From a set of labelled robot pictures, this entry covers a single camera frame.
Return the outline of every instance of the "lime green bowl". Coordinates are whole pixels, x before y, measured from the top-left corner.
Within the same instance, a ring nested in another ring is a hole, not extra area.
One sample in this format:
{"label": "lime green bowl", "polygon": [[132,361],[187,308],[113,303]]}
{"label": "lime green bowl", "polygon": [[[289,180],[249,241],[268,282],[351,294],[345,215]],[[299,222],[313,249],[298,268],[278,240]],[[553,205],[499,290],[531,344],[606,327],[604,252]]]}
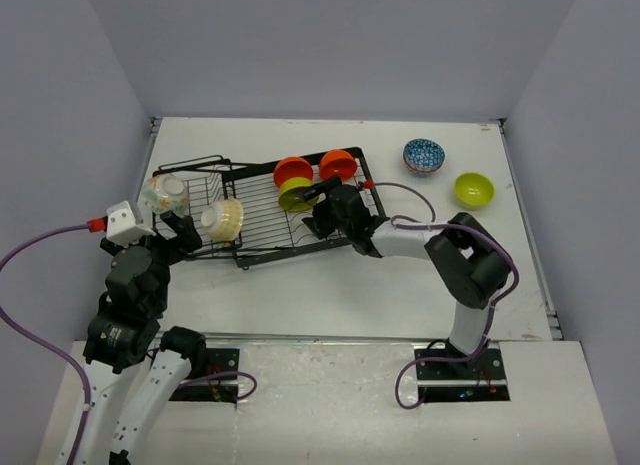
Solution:
{"label": "lime green bowl", "polygon": [[456,179],[455,192],[460,204],[469,210],[484,207],[496,193],[491,180],[475,172],[460,175]]}

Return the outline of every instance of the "black wire dish rack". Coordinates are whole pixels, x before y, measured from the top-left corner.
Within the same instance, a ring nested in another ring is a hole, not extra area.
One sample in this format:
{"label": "black wire dish rack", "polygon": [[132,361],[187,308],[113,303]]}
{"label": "black wire dish rack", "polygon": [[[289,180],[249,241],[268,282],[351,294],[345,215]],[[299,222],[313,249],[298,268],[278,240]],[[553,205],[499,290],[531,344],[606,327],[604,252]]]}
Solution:
{"label": "black wire dish rack", "polygon": [[[372,180],[362,150],[357,147],[344,150],[358,162],[356,174],[350,181],[357,185],[358,182]],[[318,176],[318,164],[325,153],[303,156],[313,166],[314,177]],[[350,244],[340,232],[322,240],[317,239],[302,221],[311,216],[312,210],[286,212],[278,205],[278,188],[273,183],[273,171],[277,164],[278,161],[262,164],[238,163],[221,155],[212,155],[162,165],[153,172],[153,176],[171,173],[181,179],[189,190],[190,204],[187,213],[193,217],[203,246],[191,253],[188,260],[233,259],[238,267],[247,270],[253,265]],[[372,213],[385,216],[375,189],[360,193]],[[200,215],[216,200],[227,198],[236,198],[242,203],[242,230],[232,242],[213,242],[202,229]],[[167,238],[174,235],[155,215],[153,225]]]}

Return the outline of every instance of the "cable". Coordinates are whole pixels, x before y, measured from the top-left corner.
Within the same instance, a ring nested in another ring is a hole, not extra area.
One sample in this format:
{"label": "cable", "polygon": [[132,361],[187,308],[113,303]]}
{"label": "cable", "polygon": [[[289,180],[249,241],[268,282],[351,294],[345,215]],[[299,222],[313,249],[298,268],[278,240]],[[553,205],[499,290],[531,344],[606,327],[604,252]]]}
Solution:
{"label": "cable", "polygon": [[253,375],[247,372],[231,372],[230,371],[230,372],[214,373],[212,375],[205,375],[204,377],[198,377],[198,378],[194,378],[193,380],[182,382],[180,385],[178,385],[178,389],[188,387],[189,385],[193,385],[194,383],[208,382],[211,380],[220,380],[222,378],[231,378],[231,377],[244,377],[244,378],[248,378],[253,382],[253,388],[249,390],[247,393],[245,393],[244,395],[238,397],[238,400],[244,400],[245,398],[249,398],[251,395],[253,395],[253,392],[255,392],[256,389],[258,388],[258,380],[256,380],[256,378]]}
{"label": "cable", "polygon": [[[11,260],[13,257],[15,257],[21,251],[23,251],[25,248],[28,248],[31,245],[34,245],[35,243],[38,243],[38,242],[40,242],[40,241],[42,241],[42,240],[44,240],[46,238],[53,237],[55,235],[60,235],[62,233],[74,232],[76,230],[89,230],[90,228],[91,228],[90,224],[75,225],[75,226],[72,226],[72,227],[58,228],[56,230],[52,230],[50,232],[43,233],[42,235],[38,235],[37,237],[34,237],[31,240],[27,240],[22,245],[18,245],[16,248],[11,250],[9,253],[7,253],[4,256],[4,258],[2,260],[0,260],[0,272],[5,267],[5,265],[7,263],[9,263],[9,260]],[[84,434],[85,426],[87,425],[87,419],[89,417],[89,410],[91,408],[91,386],[89,384],[89,377],[87,377],[87,374],[85,373],[84,369],[82,368],[82,365],[80,365],[76,360],[74,360],[74,358],[71,355],[66,353],[64,350],[61,350],[60,348],[56,347],[52,343],[49,343],[46,340],[44,340],[44,339],[38,337],[37,335],[31,333],[29,330],[23,328],[22,326],[18,325],[9,315],[7,315],[7,312],[4,311],[2,306],[0,306],[0,318],[7,325],[9,325],[11,328],[13,328],[16,332],[18,332],[23,337],[28,338],[32,342],[35,342],[38,345],[40,345],[41,347],[44,347],[47,350],[49,350],[50,352],[53,352],[56,355],[58,355],[60,358],[62,358],[64,361],[66,361],[69,365],[71,365],[75,369],[75,371],[78,373],[78,375],[80,376],[80,380],[82,381],[82,388],[84,390],[84,404],[85,404],[85,407],[84,407],[84,409],[82,411],[82,415],[80,416],[80,423],[78,423],[78,431],[76,433],[76,438],[73,441],[73,446],[71,447],[71,453],[69,453],[69,458],[67,459],[67,465],[73,465],[73,462],[74,462],[74,460],[76,458],[76,455],[78,453],[78,448],[80,447],[80,441],[82,440],[82,435]]]}
{"label": "cable", "polygon": [[[408,220],[410,222],[413,222],[414,224],[417,225],[404,225],[404,224],[399,224],[397,223],[398,220]],[[419,365],[421,363],[428,363],[428,362],[444,362],[444,363],[464,363],[464,362],[469,362],[472,360],[475,360],[476,358],[478,358],[483,350],[485,345],[489,342],[489,331],[491,330],[491,325],[493,324],[493,316],[495,314],[496,311],[496,305],[498,304],[498,302],[500,300],[502,300],[503,298],[505,298],[507,295],[509,295],[511,292],[513,292],[515,290],[515,288],[518,286],[518,284],[520,283],[520,272],[518,272],[518,268],[516,267],[516,264],[514,263],[513,259],[511,258],[511,255],[509,255],[506,250],[504,250],[500,245],[498,245],[495,241],[493,241],[491,238],[487,237],[485,234],[480,233],[479,231],[471,228],[471,227],[467,227],[465,225],[458,225],[458,224],[454,224],[454,223],[438,223],[438,224],[433,224],[433,225],[428,225],[428,224],[420,224],[417,220],[411,218],[411,217],[407,217],[404,215],[396,215],[394,217],[391,218],[391,224],[400,229],[400,230],[444,230],[444,229],[453,229],[453,230],[459,230],[462,232],[466,232],[469,233],[471,235],[473,235],[474,237],[478,238],[479,240],[482,240],[483,242],[485,242],[487,245],[489,245],[498,255],[500,255],[500,257],[507,262],[507,265],[509,266],[509,268],[511,269],[511,272],[513,273],[513,282],[511,282],[511,285],[509,286],[509,288],[507,288],[504,292],[502,292],[500,295],[498,295],[495,299],[493,299],[491,301],[491,303],[489,304],[489,311],[487,313],[487,323],[485,325],[484,331],[482,332],[482,340],[480,342],[480,344],[478,344],[478,347],[471,352],[469,355],[465,356],[465,357],[460,357],[460,358],[453,358],[453,357],[424,357],[424,358],[419,358],[416,360],[412,360],[411,362],[407,363],[402,370],[400,370],[400,373],[398,373],[398,377],[396,378],[396,384],[395,384],[395,397],[396,397],[396,402],[398,403],[398,405],[402,408],[404,408],[405,410],[413,410],[414,408],[419,407],[423,402],[424,402],[424,398],[422,400],[418,400],[416,403],[413,404],[405,404],[402,402],[402,400],[400,399],[400,382],[402,381],[402,377],[404,376],[405,373],[407,373],[407,371],[409,369],[411,369],[412,367],[415,367],[416,365]]]}
{"label": "cable", "polygon": [[433,208],[433,205],[431,205],[431,202],[429,201],[429,199],[425,197],[423,194],[421,194],[419,191],[417,191],[416,189],[408,187],[407,185],[403,185],[402,183],[396,183],[396,182],[372,182],[371,180],[367,180],[366,182],[364,182],[364,188],[374,188],[374,187],[397,187],[397,188],[402,188],[403,190],[406,190],[408,192],[411,192],[414,195],[417,195],[418,197],[420,197],[420,200],[422,200],[424,203],[427,204],[427,207],[429,207],[429,210],[431,210],[431,221],[432,222],[436,221],[436,209]]}

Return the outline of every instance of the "white wall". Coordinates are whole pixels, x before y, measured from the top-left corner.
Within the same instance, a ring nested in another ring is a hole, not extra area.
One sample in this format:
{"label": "white wall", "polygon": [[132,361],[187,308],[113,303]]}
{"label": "white wall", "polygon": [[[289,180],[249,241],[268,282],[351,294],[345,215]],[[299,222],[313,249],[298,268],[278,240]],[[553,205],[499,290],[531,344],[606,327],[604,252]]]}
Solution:
{"label": "white wall", "polygon": [[91,0],[163,116],[507,116],[573,0]]}
{"label": "white wall", "polygon": [[[0,254],[130,196],[149,121],[87,0],[0,0]],[[63,348],[104,289],[98,234],[16,257],[0,302]],[[0,322],[0,463],[35,463],[64,362]]]}
{"label": "white wall", "polygon": [[640,463],[638,10],[576,0],[506,127],[561,324],[624,465]]}

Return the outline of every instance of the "white table surface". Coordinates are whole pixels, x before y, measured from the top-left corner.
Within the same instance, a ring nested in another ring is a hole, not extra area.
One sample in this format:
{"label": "white table surface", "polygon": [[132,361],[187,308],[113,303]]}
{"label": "white table surface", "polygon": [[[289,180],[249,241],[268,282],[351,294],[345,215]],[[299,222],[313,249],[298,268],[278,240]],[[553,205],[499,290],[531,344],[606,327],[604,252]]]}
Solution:
{"label": "white table surface", "polygon": [[[402,162],[413,138],[429,138],[446,152],[434,176],[419,178]],[[433,202],[439,220],[461,211],[455,178],[466,171],[488,176],[493,202],[474,212],[512,254],[522,281],[498,307],[491,336],[550,340],[545,303],[513,187],[499,128],[494,124],[165,118],[147,177],[158,166],[211,154],[260,163],[291,155],[357,146],[378,181],[415,187]],[[380,188],[387,215],[428,219],[412,194]],[[358,337],[448,335],[454,301],[430,262],[363,258],[350,247],[259,265],[232,261],[181,263],[172,269],[163,330],[182,325],[202,332]]]}
{"label": "white table surface", "polygon": [[[237,411],[168,403],[134,465],[615,465],[580,344],[501,348],[510,402],[405,411],[393,383],[410,344],[241,345],[240,369],[255,374],[257,392]],[[415,399],[413,371],[402,395]],[[59,453],[79,396],[67,367],[38,465]]]}

